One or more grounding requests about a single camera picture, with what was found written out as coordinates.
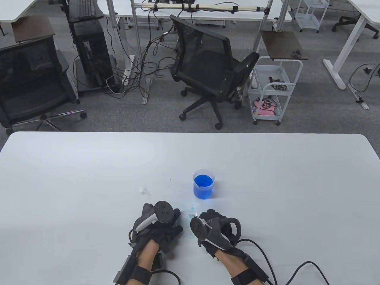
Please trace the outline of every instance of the pink object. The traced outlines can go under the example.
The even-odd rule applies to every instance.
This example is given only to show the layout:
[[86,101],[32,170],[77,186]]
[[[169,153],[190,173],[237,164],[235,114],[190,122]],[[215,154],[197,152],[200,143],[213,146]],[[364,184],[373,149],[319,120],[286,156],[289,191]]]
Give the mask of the pink object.
[[[267,109],[264,109],[263,108],[263,103],[264,101],[261,102],[261,108],[260,108],[260,111],[259,111],[259,115],[263,115],[263,116],[275,116],[275,112],[274,112],[274,108],[276,108],[275,106],[270,106],[269,108]],[[256,114],[257,112],[257,106],[259,105],[259,102],[258,101],[254,101],[253,104],[255,105],[255,111],[254,113]]]

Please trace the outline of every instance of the forearm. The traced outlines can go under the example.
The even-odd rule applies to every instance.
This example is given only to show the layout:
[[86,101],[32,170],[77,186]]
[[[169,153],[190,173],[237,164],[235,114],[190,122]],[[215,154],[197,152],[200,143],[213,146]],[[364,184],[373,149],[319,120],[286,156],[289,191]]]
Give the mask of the forearm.
[[[225,254],[220,250],[215,253],[215,257],[225,266],[231,277],[235,277],[236,275],[248,269],[241,258]],[[248,285],[263,285],[263,282],[259,279],[256,279]]]
[[[159,248],[160,247],[156,242],[154,242],[153,240],[150,240],[137,257],[138,266],[151,271],[154,257],[156,256],[156,253],[158,252]],[[143,284],[141,282],[138,282],[135,279],[130,279],[126,285],[143,285]]]

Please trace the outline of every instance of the black glove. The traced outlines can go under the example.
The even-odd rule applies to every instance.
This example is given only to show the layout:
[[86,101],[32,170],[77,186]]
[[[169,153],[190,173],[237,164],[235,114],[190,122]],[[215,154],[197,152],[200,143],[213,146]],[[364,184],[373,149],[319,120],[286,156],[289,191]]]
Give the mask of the black glove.
[[[213,219],[213,218],[220,218],[220,219],[226,219],[226,216],[223,216],[221,215],[220,213],[218,212],[215,212],[215,210],[213,209],[209,209],[207,210],[207,212],[203,212],[201,213],[201,215],[199,216],[199,218],[203,219],[203,220],[209,220],[209,219]],[[223,235],[226,236],[226,238],[228,238],[228,240],[230,241],[231,245],[233,246],[233,248],[229,249],[229,250],[223,250],[223,252],[227,253],[227,254],[230,254],[230,255],[235,255],[235,256],[238,256],[238,257],[244,257],[244,252],[241,251],[240,249],[237,249],[235,248],[237,242],[238,242],[238,237],[236,237],[236,235],[234,235],[232,233],[232,227],[231,227],[231,224],[230,223],[226,223],[224,224],[222,227],[221,227],[221,232]],[[207,253],[209,253],[213,258],[215,257],[215,252],[218,250],[218,248],[212,244],[210,244],[209,242],[202,242],[200,240],[198,240],[198,245],[199,246],[204,246]]]
[[151,239],[153,239],[160,246],[160,250],[164,253],[169,252],[170,243],[183,231],[181,226],[174,226],[180,216],[181,211],[179,209],[174,209],[174,217],[171,222],[155,222],[142,231],[134,233],[132,244],[136,245],[133,245],[133,250],[140,251]]

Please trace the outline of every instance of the computer tower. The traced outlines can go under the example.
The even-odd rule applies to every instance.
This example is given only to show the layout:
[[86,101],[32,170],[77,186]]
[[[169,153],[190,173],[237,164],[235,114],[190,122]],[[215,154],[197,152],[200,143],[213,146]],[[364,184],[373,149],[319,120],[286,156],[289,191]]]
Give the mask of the computer tower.
[[113,76],[116,72],[116,61],[108,54],[107,43],[103,28],[99,20],[72,23],[74,43],[82,66],[77,66],[77,80],[79,85],[88,88],[114,87],[119,85],[119,76]]

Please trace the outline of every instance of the blue liquid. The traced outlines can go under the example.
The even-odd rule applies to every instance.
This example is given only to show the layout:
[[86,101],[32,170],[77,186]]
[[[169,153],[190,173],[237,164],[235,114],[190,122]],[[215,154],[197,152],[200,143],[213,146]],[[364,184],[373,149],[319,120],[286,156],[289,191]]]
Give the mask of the blue liquid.
[[[199,186],[199,187],[207,187],[207,186],[210,186],[212,185],[212,179],[211,177],[205,175],[205,174],[201,174],[201,175],[198,175],[195,179],[194,179],[195,183]],[[211,191],[212,191],[212,187],[210,189],[199,189],[197,187],[194,186],[194,195],[197,196],[199,199],[208,199],[210,198],[211,196]]]

